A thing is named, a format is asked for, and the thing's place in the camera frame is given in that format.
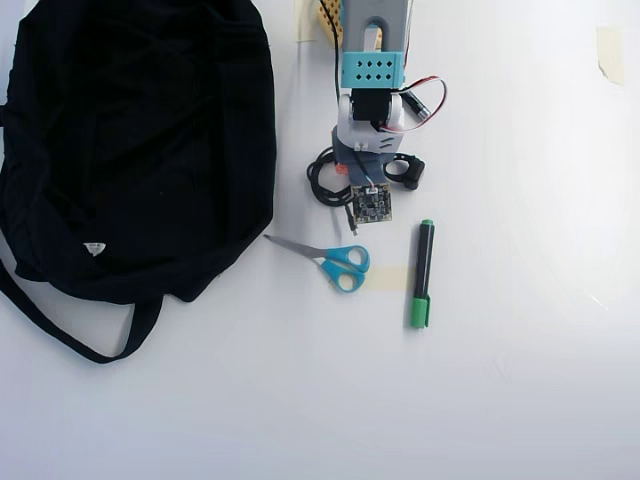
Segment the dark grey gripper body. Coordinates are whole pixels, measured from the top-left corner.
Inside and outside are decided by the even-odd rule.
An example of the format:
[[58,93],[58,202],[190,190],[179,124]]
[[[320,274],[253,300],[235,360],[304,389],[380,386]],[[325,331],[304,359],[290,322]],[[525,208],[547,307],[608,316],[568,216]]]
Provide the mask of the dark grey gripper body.
[[337,128],[331,132],[334,163],[345,169],[351,186],[377,185],[387,182],[384,174],[382,156],[355,151],[343,144],[337,135]]

